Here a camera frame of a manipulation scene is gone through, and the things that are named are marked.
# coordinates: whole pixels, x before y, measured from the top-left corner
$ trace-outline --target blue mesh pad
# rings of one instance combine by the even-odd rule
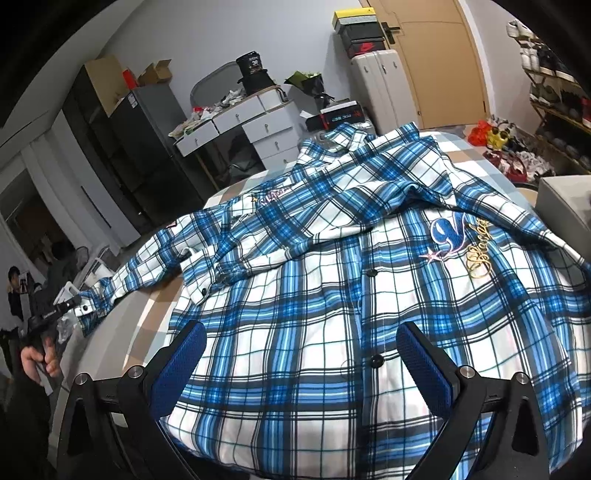
[[[431,413],[447,420],[452,411],[452,386],[405,324],[398,327],[396,345]]]
[[[206,344],[205,327],[197,322],[152,385],[150,413],[154,420],[170,415],[203,355]]]

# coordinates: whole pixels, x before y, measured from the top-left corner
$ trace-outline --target white suitcase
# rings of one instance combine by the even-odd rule
[[[373,116],[380,135],[409,122],[417,122],[417,108],[396,50],[357,55],[351,60],[361,103]]]

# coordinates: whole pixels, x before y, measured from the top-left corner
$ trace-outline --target blue plaid shirt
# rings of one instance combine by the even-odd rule
[[[530,376],[556,467],[589,415],[589,266],[414,125],[329,136],[334,149],[306,141],[288,174],[155,234],[83,292],[85,332],[180,266],[170,331],[207,330],[162,419],[180,447],[267,478],[404,478],[441,426],[396,349],[412,320],[458,365]]]

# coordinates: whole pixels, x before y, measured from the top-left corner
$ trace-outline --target shirt button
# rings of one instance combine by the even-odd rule
[[[369,363],[371,368],[379,368],[384,364],[384,357],[381,355],[374,355]]]

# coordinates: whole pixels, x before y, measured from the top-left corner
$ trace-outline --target pink star embroidery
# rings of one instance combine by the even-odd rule
[[[440,262],[443,262],[443,260],[439,258],[440,253],[441,252],[432,252],[431,249],[427,247],[427,253],[425,255],[419,255],[419,257],[426,258],[428,260],[427,265],[429,265],[434,260],[439,260]]]

